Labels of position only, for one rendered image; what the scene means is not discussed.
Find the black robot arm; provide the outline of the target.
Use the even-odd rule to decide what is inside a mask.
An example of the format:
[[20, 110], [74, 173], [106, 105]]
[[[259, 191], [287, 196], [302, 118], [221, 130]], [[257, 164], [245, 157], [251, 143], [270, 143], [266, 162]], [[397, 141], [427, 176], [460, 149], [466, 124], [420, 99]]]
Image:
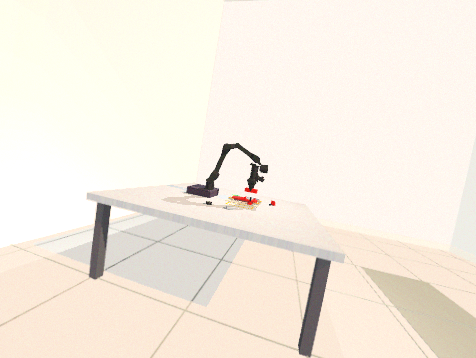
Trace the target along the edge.
[[[226, 157], [226, 155], [229, 153], [229, 151], [231, 149], [235, 149], [235, 148], [238, 148], [239, 150], [241, 150], [243, 153], [245, 153], [247, 156], [250, 157], [250, 159], [254, 162], [254, 163], [257, 163], [258, 165], [261, 165], [261, 166], [257, 166], [256, 164], [253, 164], [251, 163], [250, 165], [252, 165], [251, 167], [251, 171], [253, 172], [258, 172], [258, 169], [260, 171], [260, 173], [268, 173], [268, 165], [263, 165], [261, 164], [260, 162], [260, 157], [249, 152], [247, 149], [245, 149], [243, 146], [241, 146], [239, 143], [234, 143], [234, 144], [224, 144], [223, 145], [223, 148], [222, 148], [222, 153], [221, 153], [221, 156], [216, 164], [216, 167], [215, 169], [212, 171], [212, 173], [210, 174], [210, 176], [206, 179], [206, 185], [205, 185], [205, 189], [208, 189], [208, 190], [213, 190], [214, 189], [214, 181], [216, 179], [218, 179], [219, 177], [219, 170], [222, 166], [222, 163]], [[260, 167], [260, 168], [259, 168]], [[265, 179], [264, 177], [260, 177], [259, 174], [256, 175], [256, 180], [259, 180], [260, 182], [263, 182]]]

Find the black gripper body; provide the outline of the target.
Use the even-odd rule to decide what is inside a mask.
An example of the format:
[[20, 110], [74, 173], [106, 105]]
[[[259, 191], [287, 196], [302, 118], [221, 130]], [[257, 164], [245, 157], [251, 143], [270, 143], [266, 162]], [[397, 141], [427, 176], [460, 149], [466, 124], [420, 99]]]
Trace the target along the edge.
[[258, 180], [256, 180], [256, 175], [257, 174], [258, 174], [258, 172], [251, 171], [250, 172], [250, 177], [247, 179], [247, 182], [250, 182], [250, 183], [258, 182]]

